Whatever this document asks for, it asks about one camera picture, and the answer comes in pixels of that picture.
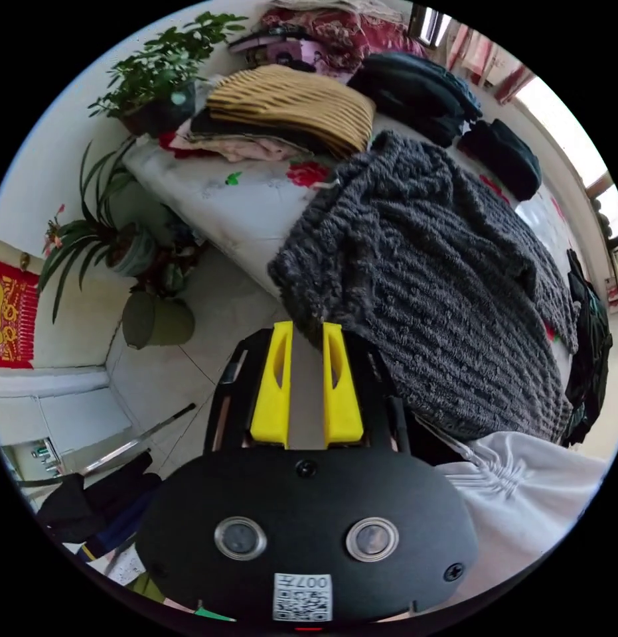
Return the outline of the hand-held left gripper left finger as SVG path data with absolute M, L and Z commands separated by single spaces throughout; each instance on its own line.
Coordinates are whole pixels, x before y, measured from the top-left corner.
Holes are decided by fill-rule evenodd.
M 250 425 L 255 443 L 289 446 L 293 323 L 273 324 Z

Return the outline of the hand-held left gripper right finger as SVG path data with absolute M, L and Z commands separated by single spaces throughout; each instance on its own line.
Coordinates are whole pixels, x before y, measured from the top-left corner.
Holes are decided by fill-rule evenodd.
M 362 440 L 362 417 L 341 325 L 323 324 L 323 401 L 326 447 Z

